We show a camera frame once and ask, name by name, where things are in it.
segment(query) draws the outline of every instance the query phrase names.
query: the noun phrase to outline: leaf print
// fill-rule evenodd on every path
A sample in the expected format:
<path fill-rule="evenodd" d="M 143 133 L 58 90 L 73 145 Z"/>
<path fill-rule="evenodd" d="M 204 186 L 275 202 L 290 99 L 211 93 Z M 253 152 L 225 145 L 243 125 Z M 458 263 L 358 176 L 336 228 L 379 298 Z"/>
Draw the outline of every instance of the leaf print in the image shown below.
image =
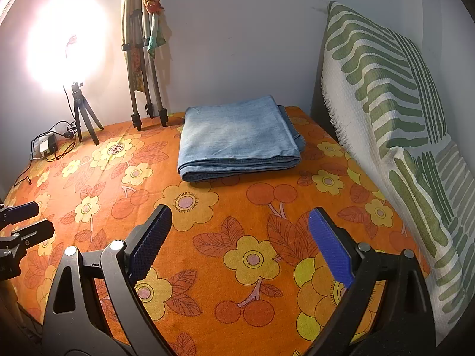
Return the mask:
<path fill-rule="evenodd" d="M 228 249 L 236 249 L 236 244 L 244 235 L 241 224 L 236 218 L 226 217 L 221 225 L 221 238 Z"/>
<path fill-rule="evenodd" d="M 371 221 L 371 218 L 368 218 L 366 221 L 364 221 L 364 228 L 370 239 L 376 237 L 376 234 L 378 233 L 378 227 Z"/>
<path fill-rule="evenodd" d="M 275 251 L 289 265 L 296 266 L 307 258 L 306 239 L 290 221 L 270 215 L 267 221 L 267 235 Z"/>
<path fill-rule="evenodd" d="M 54 267 L 58 267 L 59 261 L 61 260 L 61 257 L 63 256 L 63 247 L 64 247 L 64 242 L 61 242 L 60 244 L 56 245 L 53 248 L 53 251 L 51 252 L 51 255 L 49 256 L 50 265 L 53 265 Z"/>
<path fill-rule="evenodd" d="M 111 179 L 121 176 L 125 172 L 126 168 L 127 163 L 119 163 L 118 165 L 115 165 L 111 173 Z"/>
<path fill-rule="evenodd" d="M 167 304 L 170 309 L 183 316 L 197 316 L 201 314 L 201 309 L 196 301 L 186 294 L 172 296 L 165 302 L 165 304 Z"/>
<path fill-rule="evenodd" d="M 112 302 L 109 298 L 103 298 L 101 300 L 102 310 L 104 311 L 105 315 L 110 318 L 114 322 L 119 322 L 117 315 L 115 314 L 115 310 L 112 306 Z"/>
<path fill-rule="evenodd" d="M 196 345 L 188 333 L 186 332 L 180 333 L 177 337 L 176 345 L 185 352 L 181 356 L 195 356 L 196 355 Z"/>
<path fill-rule="evenodd" d="M 277 286 L 272 284 L 261 284 L 260 291 L 269 297 L 282 297 L 284 295 Z"/>
<path fill-rule="evenodd" d="M 308 214 L 309 212 L 302 214 L 297 220 L 295 227 L 300 232 L 303 239 L 306 240 L 307 257 L 315 257 L 320 250 L 318 249 L 317 243 L 313 239 L 308 228 Z"/>
<path fill-rule="evenodd" d="M 92 176 L 93 173 L 94 173 L 94 168 L 91 166 L 86 166 L 81 176 L 79 177 L 79 179 L 74 185 L 75 193 L 77 193 L 82 188 L 82 186 L 89 180 L 89 178 Z"/>
<path fill-rule="evenodd" d="M 104 190 L 105 182 L 100 182 L 92 188 L 91 198 L 94 196 L 99 196 Z"/>
<path fill-rule="evenodd" d="M 97 295 L 100 300 L 108 296 L 107 287 L 103 279 L 95 279 Z"/>
<path fill-rule="evenodd" d="M 321 167 L 330 174 L 338 176 L 348 175 L 346 166 L 339 165 L 338 163 L 324 163 Z"/>
<path fill-rule="evenodd" d="M 37 287 L 45 276 L 45 270 L 48 267 L 46 256 L 38 256 L 38 251 L 33 250 L 27 254 L 28 271 L 25 274 L 23 283 L 28 289 Z"/>
<path fill-rule="evenodd" d="M 366 202 L 369 196 L 370 192 L 363 186 L 358 185 L 357 183 L 353 184 L 350 189 L 350 197 L 352 201 L 356 204 Z"/>
<path fill-rule="evenodd" d="M 77 193 L 80 189 L 82 189 L 88 179 L 92 176 L 93 172 L 94 168 L 91 166 L 84 165 L 80 167 L 75 173 L 69 175 L 65 185 L 63 186 L 63 189 L 66 189 L 71 185 L 76 184 L 74 192 Z"/>
<path fill-rule="evenodd" d="M 71 210 L 70 212 L 66 213 L 64 217 L 60 219 L 60 222 L 64 225 L 69 225 L 70 223 L 74 222 L 75 217 L 76 217 L 75 211 Z"/>
<path fill-rule="evenodd" d="M 228 251 L 220 233 L 196 235 L 193 237 L 193 245 L 201 253 L 211 257 L 223 256 Z"/>
<path fill-rule="evenodd" d="M 196 271 L 181 271 L 169 279 L 173 288 L 172 296 L 186 292 L 196 280 Z"/>
<path fill-rule="evenodd" d="M 306 160 L 318 160 L 325 156 L 324 152 L 319 150 L 317 145 L 310 142 L 307 142 L 307 146 L 305 146 L 305 150 L 301 155 L 302 159 Z"/>
<path fill-rule="evenodd" d="M 87 249 L 88 252 L 94 250 L 102 250 L 107 246 L 107 237 L 105 236 L 104 229 L 101 229 L 99 233 L 93 238 L 89 248 Z"/>
<path fill-rule="evenodd" d="M 164 130 L 165 128 L 163 127 L 155 127 L 146 131 L 142 129 L 142 131 L 140 131 L 140 139 L 150 138 L 151 136 L 160 134 Z"/>
<path fill-rule="evenodd" d="M 167 142 L 155 142 L 142 147 L 134 153 L 134 157 L 129 161 L 132 165 L 146 162 L 149 165 L 168 159 L 168 155 L 160 150 L 167 145 Z"/>
<path fill-rule="evenodd" d="M 84 242 L 91 237 L 92 232 L 89 229 L 81 230 L 79 233 L 76 233 L 74 239 L 78 242 Z"/>
<path fill-rule="evenodd" d="M 309 186 L 313 183 L 313 174 L 310 171 L 300 171 L 300 178 L 298 178 L 297 184 L 300 186 Z"/>
<path fill-rule="evenodd" d="M 104 142 L 110 138 L 115 138 L 116 136 L 122 133 L 122 128 L 123 127 L 119 127 L 117 130 L 111 130 L 111 131 L 102 130 L 101 132 L 97 134 L 97 138 L 101 142 Z"/>
<path fill-rule="evenodd" d="M 87 196 L 91 196 L 91 194 L 92 194 L 92 187 L 89 185 L 84 185 L 84 187 L 81 189 L 79 196 L 81 197 L 81 199 L 84 199 Z"/>
<path fill-rule="evenodd" d="M 337 214 L 346 221 L 363 223 L 369 219 L 369 214 L 364 207 L 350 206 L 340 210 Z"/>

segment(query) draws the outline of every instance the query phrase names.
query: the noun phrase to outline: small tripod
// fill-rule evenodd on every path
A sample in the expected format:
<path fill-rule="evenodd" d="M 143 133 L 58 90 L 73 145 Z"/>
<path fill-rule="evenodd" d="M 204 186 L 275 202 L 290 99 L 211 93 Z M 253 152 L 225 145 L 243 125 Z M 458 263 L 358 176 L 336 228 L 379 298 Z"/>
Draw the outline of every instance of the small tripod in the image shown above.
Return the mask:
<path fill-rule="evenodd" d="M 74 120 L 77 126 L 77 136 L 79 137 L 79 142 L 82 142 L 83 137 L 81 135 L 81 123 L 79 120 L 79 111 L 81 111 L 81 115 L 83 116 L 84 123 L 86 124 L 87 130 L 89 131 L 89 135 L 91 135 L 94 144 L 97 146 L 99 144 L 99 139 L 97 138 L 96 132 L 92 127 L 91 120 L 89 119 L 89 115 L 87 115 L 87 113 L 91 115 L 92 119 L 101 130 L 103 130 L 104 127 L 102 127 L 102 124 L 99 122 L 99 119 L 92 111 L 91 106 L 89 105 L 83 93 L 81 92 L 81 89 L 79 87 L 82 85 L 82 83 L 74 83 L 71 87 L 73 90 L 74 98 Z"/>

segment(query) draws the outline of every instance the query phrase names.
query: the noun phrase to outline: orange floral bedsheet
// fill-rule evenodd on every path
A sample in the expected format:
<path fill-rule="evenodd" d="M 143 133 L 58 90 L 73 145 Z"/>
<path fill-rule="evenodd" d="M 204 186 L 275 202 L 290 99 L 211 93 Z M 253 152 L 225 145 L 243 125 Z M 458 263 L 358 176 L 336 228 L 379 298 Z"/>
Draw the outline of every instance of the orange floral bedsheet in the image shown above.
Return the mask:
<path fill-rule="evenodd" d="M 135 289 L 178 356 L 305 352 L 344 293 L 309 234 L 314 207 L 375 249 L 412 248 L 429 272 L 355 161 L 299 108 L 287 112 L 307 147 L 301 163 L 284 171 L 182 182 L 183 114 L 170 116 L 166 128 L 144 120 L 141 132 L 130 122 L 107 126 L 98 132 L 99 146 L 87 139 L 59 161 L 36 162 L 32 184 L 22 182 L 6 204 L 36 201 L 40 215 L 20 226 L 48 218 L 56 232 L 22 261 L 22 275 L 13 280 L 20 303 L 42 321 L 63 250 L 102 249 L 124 239 L 158 204 L 172 209 L 173 228 Z M 102 280 L 97 288 L 112 332 L 125 341 Z M 370 328 L 381 290 L 378 284 L 356 336 Z"/>

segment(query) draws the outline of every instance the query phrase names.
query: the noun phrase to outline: tripod leg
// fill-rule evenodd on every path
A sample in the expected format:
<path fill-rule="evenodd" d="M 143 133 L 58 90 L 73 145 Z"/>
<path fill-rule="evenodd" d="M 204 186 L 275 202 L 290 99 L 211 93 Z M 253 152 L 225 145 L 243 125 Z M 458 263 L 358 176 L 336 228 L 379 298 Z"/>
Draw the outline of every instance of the tripod leg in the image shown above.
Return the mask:
<path fill-rule="evenodd" d="M 145 5 L 143 4 L 142 4 L 142 15 L 143 15 L 143 30 L 145 33 L 145 38 L 150 39 L 150 32 L 151 32 L 150 16 L 149 16 L 149 13 L 147 12 L 147 9 L 145 8 Z M 163 108 L 163 104 L 161 100 L 162 96 L 160 95 L 160 88 L 158 87 L 158 78 L 157 78 L 157 71 L 155 69 L 155 60 L 148 52 L 147 52 L 147 55 L 148 55 L 150 71 L 151 71 L 153 92 L 155 93 L 155 100 L 157 102 L 158 115 L 160 116 L 160 121 L 162 122 L 161 125 L 163 127 L 166 127 L 167 122 L 168 122 L 168 115 L 167 115 L 167 109 Z"/>
<path fill-rule="evenodd" d="M 84 102 L 79 105 L 79 110 L 81 111 L 81 115 L 83 116 L 84 123 L 86 124 L 87 130 L 89 131 L 89 135 L 91 136 L 94 144 L 97 146 L 99 144 L 99 139 L 97 138 L 96 132 L 92 127 L 91 119 L 89 119 L 89 115 L 87 115 L 86 108 L 84 107 Z"/>
<path fill-rule="evenodd" d="M 151 119 L 153 119 L 155 117 L 155 114 L 153 111 L 153 104 L 151 103 L 151 100 L 150 100 L 150 91 L 148 88 L 147 70 L 145 68 L 145 58 L 143 56 L 143 47 L 139 48 L 138 51 L 139 51 L 139 56 L 140 56 L 140 69 L 142 70 L 143 87 L 145 89 L 145 99 L 147 100 L 147 105 L 145 106 L 145 109 L 147 110 L 147 115 L 150 116 Z"/>
<path fill-rule="evenodd" d="M 102 124 L 101 122 L 99 121 L 99 119 L 97 118 L 96 114 L 94 113 L 94 111 L 92 111 L 92 108 L 91 106 L 89 105 L 89 103 L 87 102 L 86 98 L 83 97 L 83 103 L 84 103 L 84 107 L 86 108 L 87 112 L 89 113 L 89 115 L 91 115 L 91 118 L 94 120 L 94 122 L 97 124 L 97 126 L 103 130 L 104 127 L 102 127 Z"/>
<path fill-rule="evenodd" d="M 141 130 L 142 122 L 140 120 L 139 111 L 137 110 L 137 98 L 135 97 L 135 81 L 134 81 L 134 72 L 132 71 L 132 50 L 130 46 L 132 44 L 132 12 L 134 10 L 134 0 L 125 0 L 125 19 L 124 19 L 124 37 L 125 43 L 129 46 L 129 49 L 125 51 L 127 56 L 127 77 L 129 79 L 129 90 L 130 90 L 130 99 L 132 101 L 132 110 L 133 114 L 131 115 L 132 123 L 137 130 Z"/>
<path fill-rule="evenodd" d="M 83 141 L 83 136 L 81 134 L 81 121 L 79 119 L 79 108 L 77 106 L 77 101 L 74 100 L 74 120 L 76 123 L 76 129 L 77 129 L 77 137 L 79 139 L 79 143 Z"/>

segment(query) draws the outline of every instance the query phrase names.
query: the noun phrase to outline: folded tripod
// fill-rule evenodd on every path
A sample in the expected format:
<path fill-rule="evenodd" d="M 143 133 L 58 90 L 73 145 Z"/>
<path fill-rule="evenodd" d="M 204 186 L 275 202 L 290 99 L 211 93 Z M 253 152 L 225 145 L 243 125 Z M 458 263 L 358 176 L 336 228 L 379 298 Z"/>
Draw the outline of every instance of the folded tripod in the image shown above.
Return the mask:
<path fill-rule="evenodd" d="M 142 90 L 142 82 L 145 99 L 147 101 L 147 104 L 145 105 L 147 115 L 149 115 L 152 119 L 156 116 L 153 104 L 150 99 L 150 89 L 144 56 L 144 53 L 146 53 L 149 60 L 153 91 L 155 93 L 155 98 L 157 101 L 158 115 L 160 116 L 161 125 L 165 127 L 168 122 L 168 115 L 167 109 L 163 108 L 161 100 L 157 72 L 155 70 L 155 61 L 152 55 L 144 49 L 145 45 L 149 44 L 151 36 L 149 11 L 147 10 L 147 7 L 143 4 L 142 0 L 124 0 L 123 9 L 124 44 L 122 45 L 122 51 L 126 53 L 130 97 L 132 100 L 132 110 L 134 111 L 134 113 L 131 115 L 132 123 L 134 127 L 136 127 L 139 131 L 141 130 L 142 122 L 140 120 L 140 115 L 137 110 L 137 99 L 135 97 L 135 91 Z"/>

